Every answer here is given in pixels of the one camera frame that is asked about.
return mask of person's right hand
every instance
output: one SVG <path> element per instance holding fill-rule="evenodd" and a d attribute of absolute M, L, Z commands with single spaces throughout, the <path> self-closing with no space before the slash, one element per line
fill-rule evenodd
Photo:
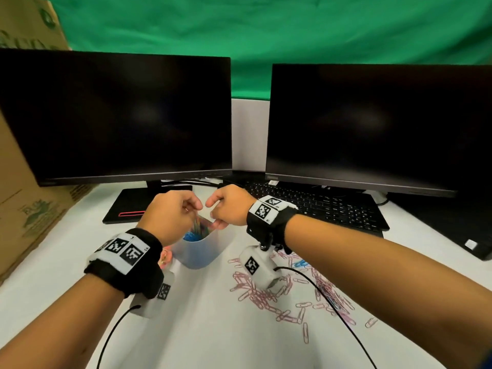
<path fill-rule="evenodd" d="M 246 225 L 248 211 L 256 198 L 236 185 L 228 185 L 213 192 L 205 205 L 212 207 L 217 201 L 219 204 L 210 213 L 215 219 L 211 228 L 224 229 L 229 224 Z"/>

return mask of hand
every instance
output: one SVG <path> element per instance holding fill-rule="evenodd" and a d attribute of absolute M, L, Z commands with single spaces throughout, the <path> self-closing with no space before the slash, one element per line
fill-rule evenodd
<path fill-rule="evenodd" d="M 137 228 L 155 235 L 163 247 L 180 240 L 191 229 L 197 211 L 203 208 L 200 199 L 190 190 L 169 190 L 157 194 L 147 207 Z"/>
<path fill-rule="evenodd" d="M 217 189 L 205 205 L 212 207 L 219 200 L 219 204 L 210 213 L 212 219 L 215 219 L 212 229 L 224 229 L 229 224 L 246 225 L 248 210 L 256 202 L 256 198 L 236 185 Z"/>

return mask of person's left hand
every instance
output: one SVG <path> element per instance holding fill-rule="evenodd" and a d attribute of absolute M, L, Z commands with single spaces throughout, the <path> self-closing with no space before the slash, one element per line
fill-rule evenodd
<path fill-rule="evenodd" d="M 155 235 L 163 247 L 169 246 L 191 229 L 197 211 L 202 208 L 202 202 L 192 191 L 170 190 L 155 196 L 137 228 Z"/>

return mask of cardboard box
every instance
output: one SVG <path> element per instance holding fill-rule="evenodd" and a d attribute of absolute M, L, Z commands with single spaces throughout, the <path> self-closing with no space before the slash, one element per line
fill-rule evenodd
<path fill-rule="evenodd" d="M 0 0 L 1 48 L 69 49 L 47 0 Z M 92 186 L 39 187 L 1 111 L 0 171 L 1 285 Z"/>

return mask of forearm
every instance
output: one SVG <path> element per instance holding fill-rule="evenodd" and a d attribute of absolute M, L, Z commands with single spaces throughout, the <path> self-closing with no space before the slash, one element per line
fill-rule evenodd
<path fill-rule="evenodd" d="M 0 350 L 0 367 L 84 368 L 123 298 L 85 275 Z"/>
<path fill-rule="evenodd" d="M 449 368 L 492 347 L 492 292 L 396 243 L 301 215 L 287 245 L 370 313 Z"/>

